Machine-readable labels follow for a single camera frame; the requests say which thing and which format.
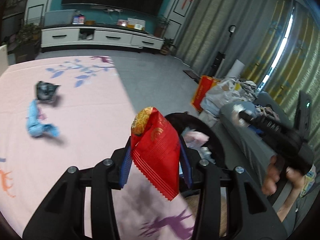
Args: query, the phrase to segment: white plastic bag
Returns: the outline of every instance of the white plastic bag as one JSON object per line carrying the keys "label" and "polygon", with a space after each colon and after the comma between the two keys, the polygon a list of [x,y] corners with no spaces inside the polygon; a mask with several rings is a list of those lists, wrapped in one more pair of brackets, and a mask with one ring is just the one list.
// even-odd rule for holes
{"label": "white plastic bag", "polygon": [[182,132],[182,137],[188,148],[200,149],[208,140],[209,136],[204,133],[190,130],[188,127]]}
{"label": "white plastic bag", "polygon": [[248,95],[247,91],[242,88],[239,80],[225,78],[205,94],[200,106],[202,109],[214,114],[217,109],[228,103],[235,101],[251,102],[253,100],[252,95]]}

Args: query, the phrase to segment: white chair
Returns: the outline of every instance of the white chair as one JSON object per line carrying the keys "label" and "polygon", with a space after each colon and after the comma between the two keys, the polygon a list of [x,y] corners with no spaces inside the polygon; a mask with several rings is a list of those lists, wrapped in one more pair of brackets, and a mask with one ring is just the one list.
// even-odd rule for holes
{"label": "white chair", "polygon": [[3,45],[0,47],[0,76],[4,71],[9,67],[8,63],[8,53],[7,53],[7,45]]}

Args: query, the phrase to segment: finger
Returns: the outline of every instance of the finger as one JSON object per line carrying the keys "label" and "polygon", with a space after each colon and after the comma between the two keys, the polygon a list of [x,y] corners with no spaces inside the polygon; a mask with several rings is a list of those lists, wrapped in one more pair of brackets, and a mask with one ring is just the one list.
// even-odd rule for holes
{"label": "finger", "polygon": [[275,164],[277,161],[277,155],[273,155],[270,159],[270,163]]}
{"label": "finger", "polygon": [[269,164],[267,174],[274,180],[274,182],[278,182],[280,179],[280,171],[273,164]]}
{"label": "finger", "polygon": [[265,195],[270,195],[270,194],[272,195],[276,192],[276,190],[277,190],[277,186],[274,180],[271,177],[266,177],[263,183],[262,192]]}

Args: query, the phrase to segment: person's hand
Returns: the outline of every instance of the person's hand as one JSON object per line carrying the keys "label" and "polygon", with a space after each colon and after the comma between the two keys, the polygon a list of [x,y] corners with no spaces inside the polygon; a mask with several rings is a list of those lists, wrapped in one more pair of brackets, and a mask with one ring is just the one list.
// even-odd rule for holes
{"label": "person's hand", "polygon": [[[265,195],[272,195],[277,190],[276,183],[280,179],[280,171],[275,166],[276,160],[276,155],[272,156],[270,159],[270,164],[267,169],[267,175],[261,189],[263,194]],[[300,171],[288,167],[286,171],[286,177],[289,181],[292,182],[293,188],[302,190],[304,185],[304,176]]]}

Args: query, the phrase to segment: white cabinet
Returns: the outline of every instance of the white cabinet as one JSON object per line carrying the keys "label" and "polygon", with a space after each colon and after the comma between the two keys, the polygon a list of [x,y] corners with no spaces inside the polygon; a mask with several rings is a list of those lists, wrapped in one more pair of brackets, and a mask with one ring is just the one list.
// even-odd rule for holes
{"label": "white cabinet", "polygon": [[78,41],[79,29],[45,29],[42,30],[42,47],[68,45]]}
{"label": "white cabinet", "polygon": [[148,47],[154,49],[161,49],[163,40],[157,40],[154,38],[148,38],[145,36],[133,36],[131,45]]}
{"label": "white cabinet", "polygon": [[93,41],[106,42],[110,45],[130,45],[131,40],[132,34],[108,31],[95,31],[93,37]]}
{"label": "white cabinet", "polygon": [[[79,39],[79,33],[90,31],[92,40]],[[41,47],[63,45],[110,45],[135,49],[143,47],[161,49],[163,40],[145,33],[116,28],[91,26],[67,26],[42,30]]]}

